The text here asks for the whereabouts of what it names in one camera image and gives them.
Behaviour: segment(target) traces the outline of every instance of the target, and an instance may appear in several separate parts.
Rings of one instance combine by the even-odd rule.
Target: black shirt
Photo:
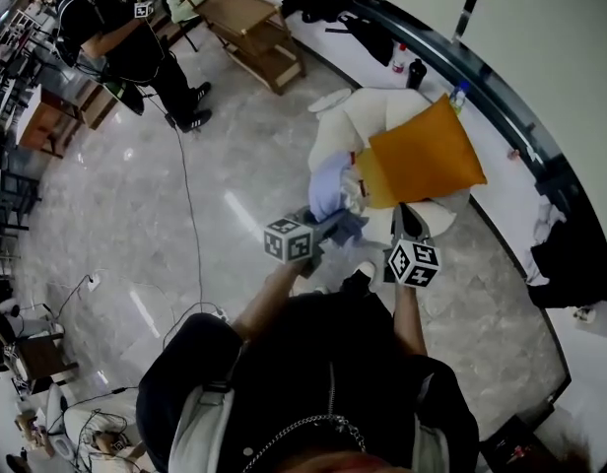
[[[246,449],[256,453],[293,423],[328,413],[356,426],[368,453],[406,468],[417,415],[445,434],[451,473],[474,471],[478,428],[454,372],[431,358],[407,357],[376,295],[290,298],[271,328],[238,357],[241,344],[220,319],[192,315],[142,379],[137,424],[158,471],[168,471],[187,395],[201,383],[223,380],[236,360],[236,398],[218,473],[239,473],[250,460]],[[303,448],[359,449],[349,434],[302,426],[272,445],[251,473],[273,471]]]
[[[114,32],[134,18],[133,5],[120,0],[69,0],[63,7],[64,1],[56,0],[62,33],[79,45],[96,34]],[[110,74],[147,83],[157,74],[164,53],[144,24],[105,57]]]

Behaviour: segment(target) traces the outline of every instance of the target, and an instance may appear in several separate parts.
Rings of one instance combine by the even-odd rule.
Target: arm
[[[232,328],[249,341],[257,338],[282,310],[307,260],[281,265],[264,282],[264,287],[236,319]]]
[[[130,452],[126,458],[131,460],[131,461],[136,461],[137,459],[139,459],[142,455],[144,455],[146,453],[146,444],[143,443],[142,441],[140,441],[139,443],[137,443],[135,445],[135,448],[133,448],[133,451]]]
[[[101,433],[96,436],[96,445],[104,459],[112,459],[115,456],[115,451],[112,448],[115,437],[109,433]]]
[[[100,58],[109,51],[114,50],[141,25],[141,20],[133,19],[126,23],[126,25],[123,27],[120,27],[113,32],[109,32],[108,34],[95,34],[89,40],[83,43],[83,50],[90,58]]]
[[[420,322],[420,309],[414,288],[395,285],[393,330],[407,354],[427,355]]]

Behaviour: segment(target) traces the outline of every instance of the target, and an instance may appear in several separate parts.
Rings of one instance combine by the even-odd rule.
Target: orange cloth
[[[488,182],[446,96],[403,125],[371,137],[370,144],[372,153],[358,156],[357,165],[371,205],[380,205],[374,208],[446,196]]]

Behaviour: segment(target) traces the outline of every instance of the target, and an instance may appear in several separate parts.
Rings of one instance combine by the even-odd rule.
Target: blue cloth
[[[339,152],[327,157],[310,179],[307,199],[310,212],[318,223],[343,208],[341,175],[352,165],[350,153]]]
[[[338,152],[323,161],[310,179],[307,191],[310,212],[318,223],[325,221],[335,212],[343,208],[341,194],[341,175],[352,166],[350,153]],[[332,240],[342,247],[347,240],[356,240],[363,236],[362,228],[367,223],[359,216],[347,212],[337,225]]]

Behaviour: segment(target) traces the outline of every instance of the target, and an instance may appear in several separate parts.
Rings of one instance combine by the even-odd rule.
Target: bottle
[[[465,97],[470,90],[470,83],[468,81],[461,81],[459,85],[450,94],[450,104],[454,111],[458,114],[465,103]]]
[[[406,87],[409,90],[419,90],[422,79],[426,75],[426,66],[422,63],[420,58],[409,65],[409,79],[406,83]]]
[[[404,66],[406,65],[406,45],[401,43],[400,47],[395,54],[393,55],[393,60],[391,61],[391,69],[396,74],[401,74],[404,72]]]

